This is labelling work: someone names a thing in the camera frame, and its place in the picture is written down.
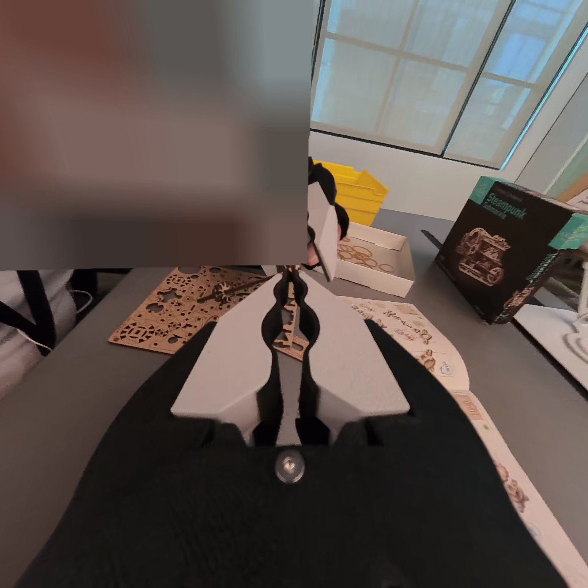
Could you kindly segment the large window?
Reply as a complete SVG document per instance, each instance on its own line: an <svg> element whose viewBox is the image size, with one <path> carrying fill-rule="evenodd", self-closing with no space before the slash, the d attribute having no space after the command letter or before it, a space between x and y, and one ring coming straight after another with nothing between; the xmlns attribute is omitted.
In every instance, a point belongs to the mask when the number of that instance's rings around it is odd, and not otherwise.
<svg viewBox="0 0 588 588"><path fill-rule="evenodd" d="M312 128L504 169L587 39L587 1L317 1Z"/></svg>

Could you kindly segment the illustrated instruction booklet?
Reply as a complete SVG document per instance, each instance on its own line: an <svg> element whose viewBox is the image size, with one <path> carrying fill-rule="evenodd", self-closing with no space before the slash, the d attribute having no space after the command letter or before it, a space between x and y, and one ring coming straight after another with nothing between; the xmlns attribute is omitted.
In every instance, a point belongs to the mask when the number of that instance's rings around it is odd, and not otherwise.
<svg viewBox="0 0 588 588"><path fill-rule="evenodd" d="M569 538L511 453L478 398L456 347L409 303L341 297L363 319L374 321L448 390L486 446L503 487L527 530L550 557L562 560Z"/></svg>

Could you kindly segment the laser-cut wooden parts sheet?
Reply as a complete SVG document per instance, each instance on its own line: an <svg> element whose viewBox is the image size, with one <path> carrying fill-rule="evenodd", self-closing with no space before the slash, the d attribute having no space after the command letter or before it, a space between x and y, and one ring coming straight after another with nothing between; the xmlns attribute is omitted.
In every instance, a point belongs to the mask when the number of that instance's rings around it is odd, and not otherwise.
<svg viewBox="0 0 588 588"><path fill-rule="evenodd" d="M173 269L107 341L172 355L202 328L216 323L233 307L193 303L192 278L201 267Z"/></svg>

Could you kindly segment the white cardboard tray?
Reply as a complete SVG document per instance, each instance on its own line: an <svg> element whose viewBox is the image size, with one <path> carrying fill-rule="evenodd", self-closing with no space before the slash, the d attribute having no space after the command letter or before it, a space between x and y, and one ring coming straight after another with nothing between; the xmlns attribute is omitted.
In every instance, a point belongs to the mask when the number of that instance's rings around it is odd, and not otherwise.
<svg viewBox="0 0 588 588"><path fill-rule="evenodd" d="M407 237L351 222L337 247L335 277L404 298L416 278Z"/></svg>

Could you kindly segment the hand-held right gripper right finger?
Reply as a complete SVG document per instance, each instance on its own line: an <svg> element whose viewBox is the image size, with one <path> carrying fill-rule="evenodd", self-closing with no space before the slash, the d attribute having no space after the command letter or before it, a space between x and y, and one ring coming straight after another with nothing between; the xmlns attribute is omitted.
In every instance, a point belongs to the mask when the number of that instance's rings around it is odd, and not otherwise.
<svg viewBox="0 0 588 588"><path fill-rule="evenodd" d="M341 428L367 417L405 415L410 405L367 323L306 273L293 273L303 355L299 417Z"/></svg>

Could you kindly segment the wooden axle with gears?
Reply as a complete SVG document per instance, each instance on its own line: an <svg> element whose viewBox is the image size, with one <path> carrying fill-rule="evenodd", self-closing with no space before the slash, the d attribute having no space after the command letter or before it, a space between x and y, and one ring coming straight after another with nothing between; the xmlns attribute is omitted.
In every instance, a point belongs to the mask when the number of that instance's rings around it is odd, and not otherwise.
<svg viewBox="0 0 588 588"><path fill-rule="evenodd" d="M192 301L199 306L216 306L228 310L237 302L251 298L263 307L272 308L288 295L289 273L302 264L271 267L202 266L192 278Z"/></svg>

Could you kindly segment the white document stand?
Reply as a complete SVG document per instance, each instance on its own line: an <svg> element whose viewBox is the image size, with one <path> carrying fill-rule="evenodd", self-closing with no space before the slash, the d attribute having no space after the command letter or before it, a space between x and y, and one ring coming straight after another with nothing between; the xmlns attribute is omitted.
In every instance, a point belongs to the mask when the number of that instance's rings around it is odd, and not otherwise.
<svg viewBox="0 0 588 588"><path fill-rule="evenodd" d="M587 242L570 257L514 322L587 396Z"/></svg>

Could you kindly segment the black model kit box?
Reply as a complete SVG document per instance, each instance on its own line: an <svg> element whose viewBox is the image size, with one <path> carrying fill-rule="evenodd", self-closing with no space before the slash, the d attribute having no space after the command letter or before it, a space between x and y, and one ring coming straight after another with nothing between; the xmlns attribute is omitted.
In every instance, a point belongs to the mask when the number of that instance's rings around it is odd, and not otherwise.
<svg viewBox="0 0 588 588"><path fill-rule="evenodd" d="M505 324L586 239L586 212L481 176L436 262L484 322Z"/></svg>

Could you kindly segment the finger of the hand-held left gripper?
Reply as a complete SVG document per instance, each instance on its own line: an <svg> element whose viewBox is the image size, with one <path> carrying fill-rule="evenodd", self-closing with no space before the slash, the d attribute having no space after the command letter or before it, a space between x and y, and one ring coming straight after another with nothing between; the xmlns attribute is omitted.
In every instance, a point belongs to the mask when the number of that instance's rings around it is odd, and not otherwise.
<svg viewBox="0 0 588 588"><path fill-rule="evenodd" d="M319 183L308 186L307 230L309 241L315 244L328 282L336 273L339 228L335 209L329 204Z"/></svg>

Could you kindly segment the person's white shirt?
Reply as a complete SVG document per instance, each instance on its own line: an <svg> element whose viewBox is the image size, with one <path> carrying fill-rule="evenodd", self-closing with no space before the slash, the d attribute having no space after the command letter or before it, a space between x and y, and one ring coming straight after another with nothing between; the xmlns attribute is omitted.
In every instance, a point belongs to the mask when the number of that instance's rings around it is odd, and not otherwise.
<svg viewBox="0 0 588 588"><path fill-rule="evenodd" d="M96 302L95 269L1 271L1 397L70 333Z"/></svg>

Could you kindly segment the yellow plastic bin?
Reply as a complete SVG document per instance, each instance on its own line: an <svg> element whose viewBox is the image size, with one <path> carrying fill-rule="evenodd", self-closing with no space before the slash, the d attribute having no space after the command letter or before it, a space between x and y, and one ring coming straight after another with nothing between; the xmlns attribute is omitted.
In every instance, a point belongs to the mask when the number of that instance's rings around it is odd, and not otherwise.
<svg viewBox="0 0 588 588"><path fill-rule="evenodd" d="M316 163L333 176L335 202L347 211L350 222L371 226L389 193L388 188L368 171L326 161Z"/></svg>

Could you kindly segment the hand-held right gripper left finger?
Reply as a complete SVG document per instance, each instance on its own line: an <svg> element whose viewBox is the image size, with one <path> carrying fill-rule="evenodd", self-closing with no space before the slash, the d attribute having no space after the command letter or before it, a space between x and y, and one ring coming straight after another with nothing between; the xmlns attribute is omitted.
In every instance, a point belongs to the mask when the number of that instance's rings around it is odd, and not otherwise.
<svg viewBox="0 0 588 588"><path fill-rule="evenodd" d="M273 344L283 327L288 277L277 274L221 317L171 412L256 428L280 423L283 398Z"/></svg>

